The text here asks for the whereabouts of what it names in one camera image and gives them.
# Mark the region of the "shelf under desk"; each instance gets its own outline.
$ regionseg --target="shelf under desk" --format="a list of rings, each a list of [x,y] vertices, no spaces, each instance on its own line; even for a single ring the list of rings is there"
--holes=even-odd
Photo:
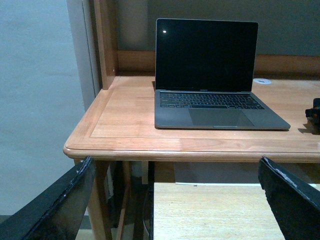
[[[307,172],[313,164],[304,165]],[[309,174],[320,183],[318,175]],[[284,239],[259,184],[183,185],[174,180],[172,163],[155,164],[154,240]]]

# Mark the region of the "white wall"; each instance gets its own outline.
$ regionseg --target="white wall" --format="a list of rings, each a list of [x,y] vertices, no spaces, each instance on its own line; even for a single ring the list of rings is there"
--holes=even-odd
[[[0,1],[0,215],[74,164],[63,145],[84,114],[66,1]]]

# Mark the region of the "laptop lid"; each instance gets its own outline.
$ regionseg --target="laptop lid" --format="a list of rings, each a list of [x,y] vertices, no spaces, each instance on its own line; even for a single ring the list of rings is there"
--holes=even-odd
[[[258,23],[159,18],[155,89],[250,92]]]

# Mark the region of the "wall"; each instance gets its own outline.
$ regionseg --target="wall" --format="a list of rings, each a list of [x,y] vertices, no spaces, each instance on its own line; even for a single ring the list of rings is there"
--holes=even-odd
[[[84,114],[65,1],[0,1],[0,215],[74,164],[63,145]]]
[[[131,13],[147,9],[144,14],[127,14],[118,18],[119,49],[155,50],[157,18],[213,19],[254,21],[259,23],[257,53],[275,55],[320,56],[320,4],[318,0],[134,0]],[[124,8],[118,0],[118,12]],[[144,26],[145,32],[137,26]],[[143,46],[135,40],[141,39]]]

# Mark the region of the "gray laptop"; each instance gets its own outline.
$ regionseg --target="gray laptop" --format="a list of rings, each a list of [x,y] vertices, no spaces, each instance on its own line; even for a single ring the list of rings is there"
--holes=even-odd
[[[156,128],[288,130],[252,92],[258,23],[156,21]]]

